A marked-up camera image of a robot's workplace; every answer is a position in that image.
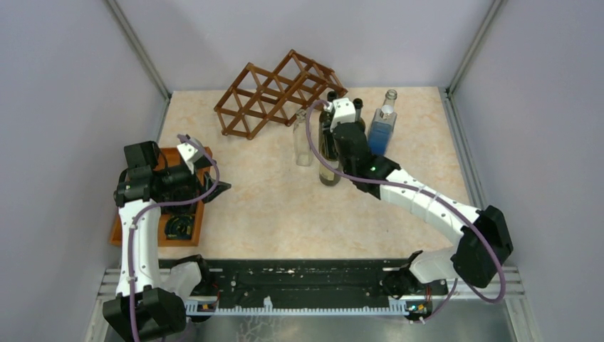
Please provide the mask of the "small clear glass bottle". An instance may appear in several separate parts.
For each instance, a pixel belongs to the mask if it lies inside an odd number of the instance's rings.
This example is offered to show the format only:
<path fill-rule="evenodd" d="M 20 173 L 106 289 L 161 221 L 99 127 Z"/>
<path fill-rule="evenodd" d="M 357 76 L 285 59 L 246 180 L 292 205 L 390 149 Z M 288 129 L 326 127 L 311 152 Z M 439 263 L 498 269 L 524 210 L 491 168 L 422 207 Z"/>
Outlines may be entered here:
<path fill-rule="evenodd" d="M 313 160 L 313 154 L 306 136 L 307 123 L 306 111 L 302 108 L 297 110 L 293 124 L 293 148 L 295 162 L 301 167 L 310 167 Z"/>

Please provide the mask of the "white label wine bottle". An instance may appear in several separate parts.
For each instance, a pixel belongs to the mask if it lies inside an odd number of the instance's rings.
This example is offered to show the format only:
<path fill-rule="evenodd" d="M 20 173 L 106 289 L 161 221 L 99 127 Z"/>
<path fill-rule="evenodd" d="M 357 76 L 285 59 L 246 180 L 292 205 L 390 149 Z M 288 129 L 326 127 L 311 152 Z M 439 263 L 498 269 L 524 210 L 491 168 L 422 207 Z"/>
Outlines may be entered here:
<path fill-rule="evenodd" d="M 333 114 L 335 109 L 333 108 L 332 102 L 338 98 L 337 91 L 329 91 L 327 93 L 327 105 L 323 106 L 321 114 L 319 116 L 319 127 L 318 127 L 318 142 L 321 145 L 325 140 L 325 132 L 329 131 L 329 127 L 331 124 L 331 120 L 333 119 Z"/>

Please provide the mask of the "dark green wine bottle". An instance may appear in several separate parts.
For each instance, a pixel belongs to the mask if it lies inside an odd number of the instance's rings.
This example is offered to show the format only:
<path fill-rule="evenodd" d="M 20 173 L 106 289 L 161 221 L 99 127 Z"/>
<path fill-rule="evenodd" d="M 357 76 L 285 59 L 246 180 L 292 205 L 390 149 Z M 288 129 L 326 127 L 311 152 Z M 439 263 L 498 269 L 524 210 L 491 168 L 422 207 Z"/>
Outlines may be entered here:
<path fill-rule="evenodd" d="M 332 142 L 325 140 L 319 145 L 319 152 L 321 156 L 326 160 L 331 168 L 335 170 L 340 169 L 340 163 L 338 160 L 338 154 L 335 145 Z M 326 186 L 335 186 L 340 182 L 340 176 L 335 174 L 333 171 L 328 169 L 322 163 L 319 165 L 319 180 Z"/>

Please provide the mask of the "brown label wine bottle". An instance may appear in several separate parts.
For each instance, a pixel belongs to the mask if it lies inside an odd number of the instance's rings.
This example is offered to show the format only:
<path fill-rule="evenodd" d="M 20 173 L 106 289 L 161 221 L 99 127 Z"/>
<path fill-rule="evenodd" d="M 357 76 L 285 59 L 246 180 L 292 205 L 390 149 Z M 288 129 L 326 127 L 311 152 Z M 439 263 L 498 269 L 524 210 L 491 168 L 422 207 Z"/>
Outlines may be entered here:
<path fill-rule="evenodd" d="M 354 98 L 353 106 L 355 109 L 355 124 L 359 127 L 362 132 L 365 132 L 366 124 L 362 117 L 362 110 L 364 106 L 363 100 L 361 98 Z"/>

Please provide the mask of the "blue square glass bottle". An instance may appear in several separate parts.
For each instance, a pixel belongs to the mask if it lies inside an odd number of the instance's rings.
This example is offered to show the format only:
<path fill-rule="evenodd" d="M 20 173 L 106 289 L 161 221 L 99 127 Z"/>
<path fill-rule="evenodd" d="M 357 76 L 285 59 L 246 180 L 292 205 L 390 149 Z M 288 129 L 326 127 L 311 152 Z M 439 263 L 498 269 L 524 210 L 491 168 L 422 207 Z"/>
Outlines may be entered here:
<path fill-rule="evenodd" d="M 385 155 L 394 133 L 397 113 L 392 105 L 375 111 L 368 131 L 368 145 L 375 155 Z"/>

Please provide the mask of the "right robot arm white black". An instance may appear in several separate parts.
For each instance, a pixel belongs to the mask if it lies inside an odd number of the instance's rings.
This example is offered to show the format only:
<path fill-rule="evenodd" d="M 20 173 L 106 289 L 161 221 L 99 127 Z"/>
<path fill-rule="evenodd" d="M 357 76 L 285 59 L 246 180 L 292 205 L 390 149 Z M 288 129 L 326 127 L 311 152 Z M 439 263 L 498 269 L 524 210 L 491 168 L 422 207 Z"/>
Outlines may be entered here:
<path fill-rule="evenodd" d="M 451 247 L 415 252 L 403 266 L 401 284 L 411 294 L 441 279 L 462 279 L 475 294 L 498 277 L 514 250 L 502 211 L 479 209 L 450 199 L 420 182 L 391 159 L 370 151 L 354 112 L 327 112 L 322 131 L 333 141 L 339 175 L 378 200 L 407 210 L 435 228 Z"/>

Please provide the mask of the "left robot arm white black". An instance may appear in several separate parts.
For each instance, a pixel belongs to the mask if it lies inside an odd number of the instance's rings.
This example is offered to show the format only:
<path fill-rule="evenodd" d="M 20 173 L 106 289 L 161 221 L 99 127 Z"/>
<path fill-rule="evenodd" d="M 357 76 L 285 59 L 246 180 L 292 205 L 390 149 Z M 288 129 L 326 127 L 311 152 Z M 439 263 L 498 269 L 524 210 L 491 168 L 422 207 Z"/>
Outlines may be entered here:
<path fill-rule="evenodd" d="M 197 254 L 177 260 L 160 275 L 158 228 L 164 207 L 208 203 L 230 188 L 220 180 L 213 157 L 196 138 L 179 135 L 179 164 L 157 169 L 161 151 L 154 141 L 127 145 L 127 167 L 114 201 L 122 228 L 122 262 L 115 298 L 103 317 L 124 341 L 152 341 L 185 330 L 185 303 L 194 292 L 208 293 L 214 277 Z"/>

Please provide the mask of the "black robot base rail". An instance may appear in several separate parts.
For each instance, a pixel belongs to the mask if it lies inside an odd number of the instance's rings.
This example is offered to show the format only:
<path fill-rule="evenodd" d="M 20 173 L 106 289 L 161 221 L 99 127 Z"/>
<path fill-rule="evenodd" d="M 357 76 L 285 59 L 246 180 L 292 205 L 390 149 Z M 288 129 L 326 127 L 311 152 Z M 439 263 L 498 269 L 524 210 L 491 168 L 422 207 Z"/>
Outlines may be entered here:
<path fill-rule="evenodd" d="M 390 300 L 445 295 L 421 284 L 406 259 L 205 259 L 193 296 L 219 295 L 221 309 L 383 309 Z"/>

